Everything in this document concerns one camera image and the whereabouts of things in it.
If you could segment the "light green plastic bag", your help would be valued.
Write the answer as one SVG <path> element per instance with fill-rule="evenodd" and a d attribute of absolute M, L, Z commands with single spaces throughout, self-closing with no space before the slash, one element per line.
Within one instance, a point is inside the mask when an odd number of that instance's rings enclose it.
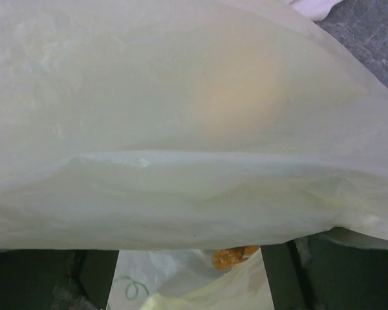
<path fill-rule="evenodd" d="M 219 57 L 271 51 L 273 122 L 207 133 Z M 388 88 L 282 1 L 0 1 L 0 251 L 388 241 Z"/>

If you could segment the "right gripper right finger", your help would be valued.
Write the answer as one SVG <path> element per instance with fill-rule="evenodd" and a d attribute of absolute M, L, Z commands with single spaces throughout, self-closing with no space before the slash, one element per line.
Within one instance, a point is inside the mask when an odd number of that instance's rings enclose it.
<path fill-rule="evenodd" d="M 275 309 L 388 309 L 388 241 L 315 234 L 261 246 Z"/>

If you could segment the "orange fake citrus fruit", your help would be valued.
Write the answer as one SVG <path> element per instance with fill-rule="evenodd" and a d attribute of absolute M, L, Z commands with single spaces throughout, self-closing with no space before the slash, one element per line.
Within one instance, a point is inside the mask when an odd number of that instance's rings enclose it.
<path fill-rule="evenodd" d="M 281 65 L 270 50 L 231 51 L 201 77 L 195 95 L 200 127 L 207 133 L 266 127 L 281 109 L 282 88 Z"/>

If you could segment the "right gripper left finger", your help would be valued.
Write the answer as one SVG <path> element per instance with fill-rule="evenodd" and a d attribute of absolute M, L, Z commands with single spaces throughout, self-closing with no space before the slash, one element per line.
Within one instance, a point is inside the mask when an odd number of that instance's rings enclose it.
<path fill-rule="evenodd" d="M 118 251 L 0 251 L 0 309 L 106 309 Z"/>

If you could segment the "brown fake longan bunch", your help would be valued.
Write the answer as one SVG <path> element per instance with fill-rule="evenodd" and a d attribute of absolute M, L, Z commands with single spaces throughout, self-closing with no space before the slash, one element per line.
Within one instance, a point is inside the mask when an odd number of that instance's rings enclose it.
<path fill-rule="evenodd" d="M 216 270 L 231 269 L 234 265 L 247 261 L 258 248 L 258 245 L 249 245 L 216 250 L 213 254 L 212 264 Z"/>

